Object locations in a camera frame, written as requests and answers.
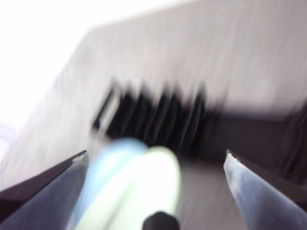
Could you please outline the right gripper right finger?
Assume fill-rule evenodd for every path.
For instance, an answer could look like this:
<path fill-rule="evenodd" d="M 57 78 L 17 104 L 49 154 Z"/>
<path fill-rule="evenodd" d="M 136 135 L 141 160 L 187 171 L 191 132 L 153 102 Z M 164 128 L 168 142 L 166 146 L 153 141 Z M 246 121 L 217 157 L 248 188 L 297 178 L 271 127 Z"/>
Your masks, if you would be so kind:
<path fill-rule="evenodd" d="M 305 230 L 307 188 L 227 150 L 224 172 L 249 230 Z"/>

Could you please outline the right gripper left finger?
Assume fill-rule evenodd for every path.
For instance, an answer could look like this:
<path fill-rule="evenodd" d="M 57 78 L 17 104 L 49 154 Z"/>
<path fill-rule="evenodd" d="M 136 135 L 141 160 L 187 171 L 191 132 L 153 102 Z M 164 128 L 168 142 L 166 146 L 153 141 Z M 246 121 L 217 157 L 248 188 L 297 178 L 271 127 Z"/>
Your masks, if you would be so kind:
<path fill-rule="evenodd" d="M 89 158 L 81 151 L 0 193 L 2 230 L 64 230 L 82 191 Z"/>

